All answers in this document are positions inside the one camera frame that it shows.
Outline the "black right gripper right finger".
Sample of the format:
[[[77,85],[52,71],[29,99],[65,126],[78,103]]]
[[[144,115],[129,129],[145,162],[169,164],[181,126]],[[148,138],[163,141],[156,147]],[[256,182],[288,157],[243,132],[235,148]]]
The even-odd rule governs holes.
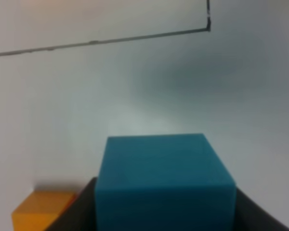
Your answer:
[[[236,188],[236,231],[289,231],[289,228],[275,219],[238,187]]]

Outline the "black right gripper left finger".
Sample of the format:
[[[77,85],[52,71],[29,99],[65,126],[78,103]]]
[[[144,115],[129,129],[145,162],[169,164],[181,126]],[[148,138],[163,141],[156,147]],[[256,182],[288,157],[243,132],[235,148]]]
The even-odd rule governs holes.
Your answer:
[[[92,178],[72,204],[46,230],[96,231],[96,182],[97,178]]]

